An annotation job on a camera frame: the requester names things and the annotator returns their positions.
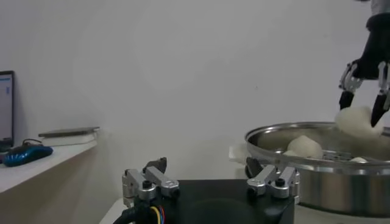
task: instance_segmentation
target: colored wires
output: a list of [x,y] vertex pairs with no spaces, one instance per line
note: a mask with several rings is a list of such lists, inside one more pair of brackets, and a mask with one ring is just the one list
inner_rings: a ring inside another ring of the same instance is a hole
[[165,211],[161,205],[158,208],[160,209],[162,222],[165,224]]
[[162,219],[161,219],[160,211],[155,206],[152,206],[151,210],[153,210],[156,213],[156,215],[157,215],[157,224],[161,224],[161,220]]

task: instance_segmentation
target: metal gripper jaw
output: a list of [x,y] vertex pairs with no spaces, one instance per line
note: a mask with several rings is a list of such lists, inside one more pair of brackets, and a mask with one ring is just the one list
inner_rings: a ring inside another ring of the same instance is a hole
[[378,80],[379,93],[372,109],[374,127],[390,108],[390,13],[372,16],[367,22],[369,39],[360,59],[347,65],[339,87],[340,109],[350,107],[364,80]]

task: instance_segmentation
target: screw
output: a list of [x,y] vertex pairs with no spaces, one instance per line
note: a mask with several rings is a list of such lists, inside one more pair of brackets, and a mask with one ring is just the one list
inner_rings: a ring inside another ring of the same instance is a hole
[[152,182],[150,182],[149,180],[146,180],[146,181],[142,182],[142,188],[143,189],[149,189],[151,187],[152,187]]
[[277,179],[277,180],[275,181],[275,185],[276,185],[277,187],[283,187],[283,186],[285,185],[285,181],[284,181],[283,179],[279,178],[279,179]]

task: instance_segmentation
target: black cable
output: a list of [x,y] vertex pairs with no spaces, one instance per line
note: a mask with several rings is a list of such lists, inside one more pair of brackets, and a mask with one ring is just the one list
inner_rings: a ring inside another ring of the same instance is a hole
[[36,139],[33,139],[33,138],[26,138],[25,140],[23,140],[22,145],[24,145],[24,144],[32,144],[31,142],[42,144],[42,142],[39,141],[39,140],[36,140]]
[[113,224],[149,223],[150,204],[142,202],[138,206],[123,210],[121,216]]
[[137,212],[136,208],[123,210],[121,216],[119,216],[113,224],[129,224],[131,222],[135,222],[137,219]]

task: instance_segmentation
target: white wall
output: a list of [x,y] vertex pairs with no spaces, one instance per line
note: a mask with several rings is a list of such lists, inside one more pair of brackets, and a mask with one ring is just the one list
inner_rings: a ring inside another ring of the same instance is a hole
[[[228,146],[251,128],[331,121],[341,73],[365,44],[369,8],[352,0],[2,0],[0,70],[18,76],[18,139],[75,126],[104,131],[95,152],[0,195],[14,200],[0,204],[0,223],[96,223],[121,195],[126,168],[167,156],[174,178],[231,178]],[[363,85],[355,104],[373,105],[376,86]]]

